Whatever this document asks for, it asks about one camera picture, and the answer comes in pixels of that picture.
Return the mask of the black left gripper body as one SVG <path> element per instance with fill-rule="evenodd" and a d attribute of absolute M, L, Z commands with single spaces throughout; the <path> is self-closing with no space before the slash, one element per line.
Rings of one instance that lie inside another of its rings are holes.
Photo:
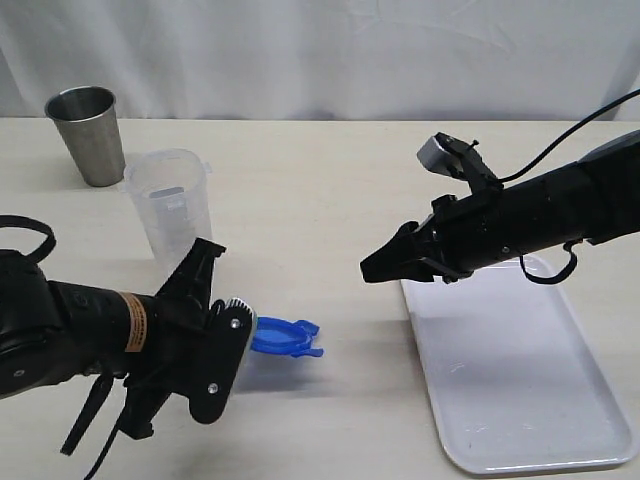
<path fill-rule="evenodd" d="M 153 435 L 153 419 L 175 394 L 197 397 L 204 371 L 197 356 L 210 345 L 214 264 L 226 248 L 198 238 L 146 306 L 150 314 L 144 348 L 125 381 L 127 394 L 119 430 L 134 440 Z"/>

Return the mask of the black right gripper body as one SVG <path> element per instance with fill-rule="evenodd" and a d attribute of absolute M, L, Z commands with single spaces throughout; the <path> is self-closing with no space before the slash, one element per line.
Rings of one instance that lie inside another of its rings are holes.
<path fill-rule="evenodd" d="M 417 279 L 456 282 L 505 259 L 505 194 L 446 194 L 417 228 Z"/>

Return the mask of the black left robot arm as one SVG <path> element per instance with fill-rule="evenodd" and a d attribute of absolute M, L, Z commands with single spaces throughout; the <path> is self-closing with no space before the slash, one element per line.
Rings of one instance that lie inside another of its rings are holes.
<path fill-rule="evenodd" d="M 152 435 L 154 416 L 173 394 L 187 399 L 196 422 L 217 421 L 244 351 L 232 335 L 230 305 L 210 300 L 224 251 L 196 240 L 154 295 L 49 280 L 36 255 L 2 251 L 2 397 L 97 375 L 65 452 L 115 379 L 127 390 L 117 428 L 133 439 Z"/>

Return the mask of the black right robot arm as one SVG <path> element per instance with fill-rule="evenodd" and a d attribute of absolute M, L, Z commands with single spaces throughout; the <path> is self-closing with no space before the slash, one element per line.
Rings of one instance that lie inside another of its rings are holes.
<path fill-rule="evenodd" d="M 367 283 L 455 282 L 476 270 L 556 245 L 601 244 L 639 230 L 639 134 L 620 136 L 578 161 L 507 187 L 474 145 L 439 132 L 417 153 L 429 172 L 468 183 L 459 199 L 432 201 L 360 263 Z"/>

